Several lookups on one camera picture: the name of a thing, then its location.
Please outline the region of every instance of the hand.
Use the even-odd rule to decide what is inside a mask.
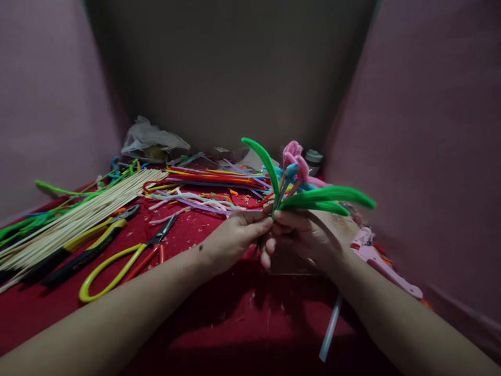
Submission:
[[[314,266],[324,270],[341,253],[342,244],[334,235],[331,213],[316,210],[275,211],[271,237],[261,254],[264,268],[271,267],[277,245],[291,249]]]
[[[260,211],[237,211],[197,248],[208,257],[214,274],[223,273],[272,225],[271,218]]]

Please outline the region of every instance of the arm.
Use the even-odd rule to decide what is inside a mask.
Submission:
[[[283,241],[323,270],[376,345],[404,374],[501,374],[489,357],[452,326],[364,263],[349,245],[341,244],[325,213],[276,212],[275,219],[288,230],[274,227],[274,234],[281,235],[268,240],[266,253],[274,251],[277,240]],[[268,263],[265,255],[264,264]]]
[[[211,277],[230,268],[271,227],[240,212],[188,249],[17,347],[0,359],[9,375],[117,374],[155,329]]]

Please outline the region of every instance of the white plastic bag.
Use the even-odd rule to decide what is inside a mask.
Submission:
[[[162,150],[174,148],[189,150],[190,148],[190,145],[175,133],[161,131],[156,125],[151,125],[144,116],[138,116],[136,123],[127,132],[122,154],[147,162],[161,163],[163,160],[150,158],[143,152],[156,145],[160,145]]]

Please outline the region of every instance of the fingernail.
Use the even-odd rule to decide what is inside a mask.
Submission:
[[[272,224],[273,224],[273,219],[271,219],[271,217],[266,217],[265,219],[263,219],[263,226],[268,227],[271,226]]]

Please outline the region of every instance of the yellow scissors handle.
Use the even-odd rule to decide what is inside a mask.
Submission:
[[[132,265],[136,262],[138,257],[141,256],[141,253],[145,250],[145,248],[147,246],[148,246],[147,244],[138,244],[138,245],[135,245],[134,247],[130,247],[130,248],[126,249],[125,251],[114,254],[109,259],[104,261],[101,265],[99,265],[96,269],[94,269],[94,271],[91,274],[89,274],[89,276],[87,277],[85,282],[83,282],[82,287],[80,287],[80,293],[78,294],[78,296],[80,297],[80,300],[84,303],[88,303],[88,302],[91,302],[97,298],[100,298],[101,296],[103,296],[107,292],[113,290],[120,283],[122,278],[127,274],[127,272],[132,267]],[[111,283],[108,286],[106,286],[106,288],[104,290],[102,290],[99,294],[96,294],[94,296],[90,296],[89,295],[90,285],[92,284],[92,282],[94,282],[95,278],[99,275],[99,273],[101,273],[110,264],[113,264],[116,260],[121,259],[123,256],[125,256],[129,253],[132,253],[134,251],[136,251],[136,253],[134,253],[134,255],[130,258],[128,263],[124,266],[124,268],[120,271],[120,273],[115,277],[115,279],[112,280]]]

